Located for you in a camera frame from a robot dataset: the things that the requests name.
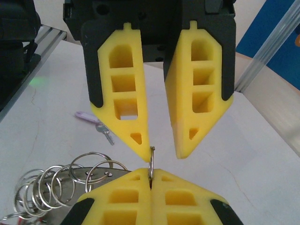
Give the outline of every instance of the green light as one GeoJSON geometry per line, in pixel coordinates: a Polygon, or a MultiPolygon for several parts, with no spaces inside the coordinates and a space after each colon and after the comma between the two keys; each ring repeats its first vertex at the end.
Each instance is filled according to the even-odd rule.
{"type": "Polygon", "coordinates": [[[40,87],[45,83],[45,80],[46,79],[44,77],[34,77],[30,81],[29,86],[34,87],[34,88],[40,87]]]}

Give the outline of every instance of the white surface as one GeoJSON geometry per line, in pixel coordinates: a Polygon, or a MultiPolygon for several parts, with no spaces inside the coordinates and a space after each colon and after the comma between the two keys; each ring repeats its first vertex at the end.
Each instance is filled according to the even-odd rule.
{"type": "Polygon", "coordinates": [[[300,156],[300,91],[264,66],[244,94],[300,156]]]}
{"type": "Polygon", "coordinates": [[[79,41],[74,40],[68,26],[63,21],[64,3],[65,0],[34,0],[34,5],[42,24],[66,31],[67,41],[80,45],[79,41]]]}
{"type": "MultiPolygon", "coordinates": [[[[245,225],[296,225],[300,220],[300,159],[239,93],[222,119],[185,160],[177,160],[163,71],[145,66],[150,143],[155,167],[226,198],[245,225]]],[[[13,187],[32,168],[68,164],[99,151],[129,170],[146,167],[116,136],[111,146],[94,125],[74,117],[90,112],[83,51],[62,41],[0,123],[0,212],[12,212],[13,187]]],[[[80,161],[92,166],[99,159],[80,161]]]]}

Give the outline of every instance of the triangular cutout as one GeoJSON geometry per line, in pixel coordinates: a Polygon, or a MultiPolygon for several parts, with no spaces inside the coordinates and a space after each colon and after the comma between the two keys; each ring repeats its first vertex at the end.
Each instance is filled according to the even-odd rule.
{"type": "Polygon", "coordinates": [[[189,130],[189,139],[192,140],[195,135],[198,133],[199,129],[198,128],[190,128],[189,130]]]}
{"type": "Polygon", "coordinates": [[[133,140],[135,140],[136,143],[142,144],[142,135],[140,133],[134,133],[131,134],[130,136],[133,140]]]}

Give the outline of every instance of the key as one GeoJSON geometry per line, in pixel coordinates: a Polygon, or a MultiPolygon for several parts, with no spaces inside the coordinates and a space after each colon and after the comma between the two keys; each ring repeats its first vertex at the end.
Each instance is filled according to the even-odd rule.
{"type": "Polygon", "coordinates": [[[111,145],[114,145],[114,141],[113,138],[109,135],[109,129],[102,123],[96,124],[96,130],[102,134],[105,135],[105,137],[107,138],[108,142],[111,145]]]}

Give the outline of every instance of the keyring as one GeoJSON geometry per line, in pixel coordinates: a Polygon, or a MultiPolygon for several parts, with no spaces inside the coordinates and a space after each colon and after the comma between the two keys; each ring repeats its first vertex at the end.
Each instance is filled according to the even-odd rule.
{"type": "Polygon", "coordinates": [[[19,186],[22,184],[22,183],[27,183],[27,182],[24,182],[24,180],[29,180],[33,177],[36,177],[37,175],[33,175],[33,176],[30,176],[28,178],[26,178],[26,176],[30,173],[33,173],[33,172],[36,172],[36,171],[40,171],[40,172],[44,172],[44,170],[41,170],[41,169],[33,169],[33,170],[29,170],[27,171],[25,174],[22,175],[22,177],[19,178],[17,184],[15,185],[15,192],[17,192],[17,190],[19,189],[19,186]]]}
{"type": "Polygon", "coordinates": [[[29,188],[30,185],[32,185],[34,183],[34,181],[35,181],[35,179],[32,179],[31,181],[28,182],[27,185],[25,185],[24,195],[23,195],[23,198],[22,198],[23,208],[25,209],[25,211],[29,215],[31,215],[33,217],[43,217],[44,215],[46,215],[47,212],[44,212],[44,211],[41,211],[41,210],[37,211],[37,212],[31,211],[32,209],[28,205],[28,201],[27,201],[27,195],[28,195],[28,190],[29,190],[28,188],[29,188]]]}
{"type": "Polygon", "coordinates": [[[154,150],[155,150],[155,147],[151,146],[150,147],[151,158],[150,158],[149,167],[148,167],[148,178],[149,178],[150,186],[152,185],[153,176],[154,176],[154,150]]]}
{"type": "Polygon", "coordinates": [[[104,179],[109,175],[109,173],[105,174],[105,175],[103,176],[103,178],[102,178],[100,181],[97,181],[97,182],[92,181],[92,180],[89,180],[89,178],[90,178],[92,172],[93,172],[98,166],[100,166],[100,165],[102,165],[102,164],[104,164],[104,163],[112,163],[112,164],[115,163],[115,164],[118,164],[119,166],[121,166],[124,170],[128,170],[122,163],[117,162],[117,161],[114,161],[114,160],[107,160],[107,161],[103,161],[103,162],[97,163],[96,165],[94,165],[93,168],[91,168],[91,170],[89,171],[89,173],[88,173],[88,175],[87,175],[87,177],[86,177],[86,179],[85,179],[85,192],[86,192],[86,193],[88,193],[88,192],[90,191],[90,190],[88,190],[88,185],[91,185],[91,184],[97,184],[97,183],[99,183],[100,181],[104,180],[104,179]]]}
{"type": "Polygon", "coordinates": [[[26,216],[26,215],[27,215],[26,212],[15,212],[15,213],[12,213],[12,214],[9,214],[7,216],[4,216],[4,217],[0,218],[0,221],[9,220],[9,219],[12,219],[12,218],[15,218],[15,217],[19,217],[19,218],[23,219],[22,217],[26,216]]]}
{"type": "Polygon", "coordinates": [[[56,173],[53,175],[52,177],[52,180],[51,180],[51,194],[53,196],[53,198],[56,200],[56,202],[58,202],[59,204],[61,204],[62,206],[66,206],[66,207],[72,207],[72,205],[68,205],[67,203],[69,201],[71,201],[71,199],[73,198],[74,196],[74,193],[75,193],[75,188],[76,188],[76,183],[75,181],[72,179],[72,183],[73,183],[73,191],[72,191],[72,194],[71,194],[71,197],[69,199],[66,200],[66,202],[62,202],[60,198],[58,198],[57,194],[56,194],[56,191],[54,189],[54,185],[55,185],[55,182],[56,182],[56,177],[57,175],[64,169],[66,168],[69,168],[70,165],[66,165],[62,168],[60,168],[58,171],[56,171],[56,173]]]}
{"type": "MultiPolygon", "coordinates": [[[[83,154],[81,156],[78,156],[76,159],[73,160],[73,162],[70,164],[70,168],[69,168],[70,177],[77,183],[85,184],[85,180],[82,180],[82,179],[75,176],[72,166],[74,165],[74,162],[76,162],[80,158],[82,158],[84,156],[89,156],[89,155],[98,155],[98,156],[101,156],[101,157],[105,158],[107,161],[111,160],[111,158],[109,156],[107,156],[106,154],[99,153],[99,152],[89,152],[89,153],[83,154]]],[[[113,168],[113,163],[109,163],[109,168],[113,168]]],[[[98,183],[98,182],[102,181],[104,178],[105,178],[105,176],[102,176],[100,178],[90,180],[90,182],[98,183]]]]}
{"type": "Polygon", "coordinates": [[[14,197],[14,205],[13,205],[13,208],[14,208],[14,211],[16,213],[24,213],[20,216],[18,216],[19,218],[21,219],[24,219],[24,220],[28,220],[28,219],[31,219],[33,216],[31,215],[28,215],[26,212],[20,212],[20,209],[18,207],[18,200],[17,200],[17,196],[19,195],[20,191],[22,190],[22,188],[26,185],[28,185],[29,183],[23,183],[22,185],[19,186],[19,189],[17,190],[16,192],[16,195],[14,197]]]}
{"type": "MultiPolygon", "coordinates": [[[[33,187],[32,187],[32,190],[31,190],[31,196],[32,196],[32,201],[34,203],[34,205],[41,211],[43,212],[48,212],[51,210],[50,207],[47,207],[47,206],[43,206],[39,203],[39,200],[38,200],[38,197],[37,197],[37,194],[36,194],[36,191],[38,191],[38,181],[40,179],[40,177],[42,176],[43,174],[41,173],[40,175],[37,176],[36,180],[33,182],[33,187]]],[[[51,189],[50,189],[50,186],[48,184],[46,184],[47,188],[48,188],[48,191],[49,193],[51,193],[51,189]]]]}
{"type": "MultiPolygon", "coordinates": [[[[50,202],[47,202],[46,199],[44,198],[44,195],[42,194],[41,184],[43,183],[43,180],[44,180],[45,176],[48,174],[48,172],[51,171],[51,169],[53,169],[53,168],[62,168],[62,167],[63,167],[62,165],[53,165],[53,166],[49,167],[48,169],[45,170],[45,172],[42,174],[42,176],[39,178],[39,181],[38,181],[37,188],[38,188],[39,197],[40,197],[41,201],[45,204],[45,206],[47,206],[51,209],[60,208],[62,205],[57,206],[57,205],[54,204],[54,206],[51,206],[50,202]]],[[[57,179],[57,181],[60,184],[60,194],[61,194],[62,193],[62,184],[61,184],[59,179],[57,179]]]]}

